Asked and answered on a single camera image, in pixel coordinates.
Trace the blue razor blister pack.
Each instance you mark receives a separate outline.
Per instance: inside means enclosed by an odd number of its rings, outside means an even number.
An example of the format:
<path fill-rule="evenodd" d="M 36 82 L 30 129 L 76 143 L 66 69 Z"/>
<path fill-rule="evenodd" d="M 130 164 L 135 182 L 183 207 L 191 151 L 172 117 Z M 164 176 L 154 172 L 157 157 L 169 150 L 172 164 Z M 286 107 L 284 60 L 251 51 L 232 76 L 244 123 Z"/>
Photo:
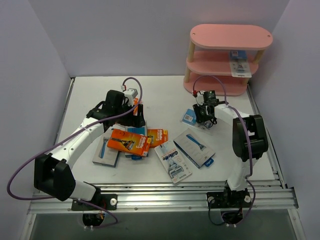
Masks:
<path fill-rule="evenodd" d="M 214 134 L 213 133 L 214 124 L 210 120 L 202 123 L 198 123 L 196 121 L 196 114 L 193 109 L 188 108 L 185 111 L 185 113 L 182 115 L 180 122 L 188 125 L 193 129 L 197 129 L 203 133 L 206 133 L 208 135 L 212 136 Z"/>

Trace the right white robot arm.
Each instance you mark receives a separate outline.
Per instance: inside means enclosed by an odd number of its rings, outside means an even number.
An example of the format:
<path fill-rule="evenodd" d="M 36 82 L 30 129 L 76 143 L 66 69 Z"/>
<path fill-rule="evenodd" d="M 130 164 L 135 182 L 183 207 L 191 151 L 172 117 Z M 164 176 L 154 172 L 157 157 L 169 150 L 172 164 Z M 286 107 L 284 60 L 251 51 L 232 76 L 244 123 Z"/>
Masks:
<path fill-rule="evenodd" d="M 240 201 L 239 192 L 246 190 L 248 178 L 253 175 L 256 160 L 268 150 L 269 144 L 263 117 L 238 111 L 226 101 L 220 101 L 215 91 L 196 91 L 192 95 L 203 97 L 203 103 L 193 105 L 197 123 L 222 120 L 232 127 L 232 149 L 238 160 L 226 180 L 228 190 L 222 193 L 223 203 L 234 206 Z"/>

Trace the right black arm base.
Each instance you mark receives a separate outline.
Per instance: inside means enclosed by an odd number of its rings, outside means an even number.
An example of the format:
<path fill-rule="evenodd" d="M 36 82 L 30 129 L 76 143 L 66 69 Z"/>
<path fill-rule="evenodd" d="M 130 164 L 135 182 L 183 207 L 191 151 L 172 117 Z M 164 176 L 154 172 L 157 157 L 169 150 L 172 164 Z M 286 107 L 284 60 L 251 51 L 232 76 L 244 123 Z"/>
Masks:
<path fill-rule="evenodd" d="M 206 193 L 208 219 L 215 226 L 236 227 L 244 218 L 244 209 L 250 212 L 253 206 L 253 199 L 247 191 L 240 193 L 207 192 Z M 220 221 L 212 219 L 211 210 L 221 210 Z"/>

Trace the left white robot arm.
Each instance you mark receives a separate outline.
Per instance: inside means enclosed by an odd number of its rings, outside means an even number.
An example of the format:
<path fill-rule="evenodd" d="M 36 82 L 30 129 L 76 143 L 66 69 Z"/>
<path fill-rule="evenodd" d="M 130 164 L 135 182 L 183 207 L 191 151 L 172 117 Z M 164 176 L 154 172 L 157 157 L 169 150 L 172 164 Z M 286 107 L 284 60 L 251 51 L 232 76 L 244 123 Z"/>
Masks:
<path fill-rule="evenodd" d="M 114 124 L 142 127 L 143 105 L 134 105 L 138 91 L 109 90 L 104 101 L 91 109 L 71 138 L 34 161 L 34 187 L 60 201 L 81 199 L 90 210 L 100 206 L 99 190 L 75 180 L 72 168 L 82 153 Z"/>

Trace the white Gillette SkinGuard blister pack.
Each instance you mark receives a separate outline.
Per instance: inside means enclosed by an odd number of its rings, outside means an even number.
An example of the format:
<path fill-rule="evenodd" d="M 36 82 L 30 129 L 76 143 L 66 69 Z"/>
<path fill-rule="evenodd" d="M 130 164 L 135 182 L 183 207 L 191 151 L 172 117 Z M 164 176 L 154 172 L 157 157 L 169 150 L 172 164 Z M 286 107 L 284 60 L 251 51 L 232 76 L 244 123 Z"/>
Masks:
<path fill-rule="evenodd" d="M 173 184 L 192 175 L 190 167 L 172 140 L 164 142 L 154 150 Z"/>

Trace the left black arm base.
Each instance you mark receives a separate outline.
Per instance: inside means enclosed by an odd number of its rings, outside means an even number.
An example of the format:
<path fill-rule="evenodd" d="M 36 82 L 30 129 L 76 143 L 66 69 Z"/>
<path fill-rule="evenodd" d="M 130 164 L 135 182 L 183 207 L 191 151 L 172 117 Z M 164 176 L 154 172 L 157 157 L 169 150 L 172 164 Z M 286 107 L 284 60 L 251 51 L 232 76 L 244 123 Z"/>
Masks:
<path fill-rule="evenodd" d="M 81 223 L 85 229 L 95 230 L 114 226 L 119 223 L 112 211 L 117 210 L 118 195 L 101 194 L 90 201 L 73 199 L 71 210 L 82 212 Z"/>

